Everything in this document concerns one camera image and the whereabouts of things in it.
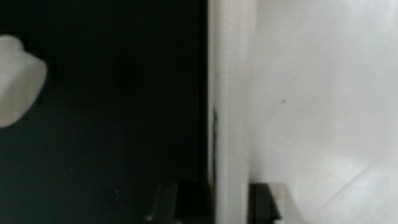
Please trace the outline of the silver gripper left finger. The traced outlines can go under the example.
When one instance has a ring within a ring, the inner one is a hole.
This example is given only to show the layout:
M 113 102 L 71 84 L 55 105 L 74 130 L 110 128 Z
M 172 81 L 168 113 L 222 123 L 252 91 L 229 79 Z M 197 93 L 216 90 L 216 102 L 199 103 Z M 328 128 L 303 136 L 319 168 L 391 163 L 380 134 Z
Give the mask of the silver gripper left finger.
M 145 224 L 208 224 L 208 187 L 199 182 L 158 186 Z

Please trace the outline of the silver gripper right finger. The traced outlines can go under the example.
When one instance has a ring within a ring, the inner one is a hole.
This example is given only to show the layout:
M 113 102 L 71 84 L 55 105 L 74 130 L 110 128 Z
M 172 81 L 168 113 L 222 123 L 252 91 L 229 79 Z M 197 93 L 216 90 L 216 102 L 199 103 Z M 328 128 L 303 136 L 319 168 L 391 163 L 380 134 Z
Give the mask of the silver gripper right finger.
M 284 190 L 275 184 L 252 183 L 248 187 L 248 224 L 286 224 Z

